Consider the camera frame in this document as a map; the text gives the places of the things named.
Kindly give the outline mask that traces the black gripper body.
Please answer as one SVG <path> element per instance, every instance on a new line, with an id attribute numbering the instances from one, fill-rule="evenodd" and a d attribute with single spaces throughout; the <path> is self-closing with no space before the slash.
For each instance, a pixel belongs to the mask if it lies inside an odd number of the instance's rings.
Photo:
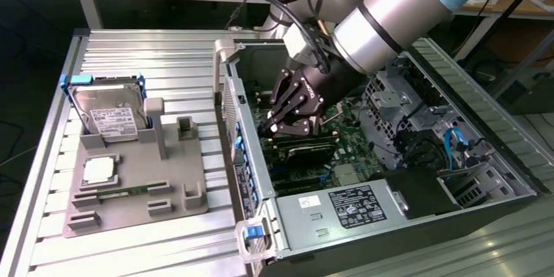
<path id="1" fill-rule="evenodd" d="M 302 95 L 306 101 L 298 108 L 301 114 L 320 114 L 336 105 L 366 81 L 366 75 L 360 73 L 344 59 L 333 58 L 330 72 L 324 74 L 312 66 L 302 66 L 298 78 L 302 80 Z"/>

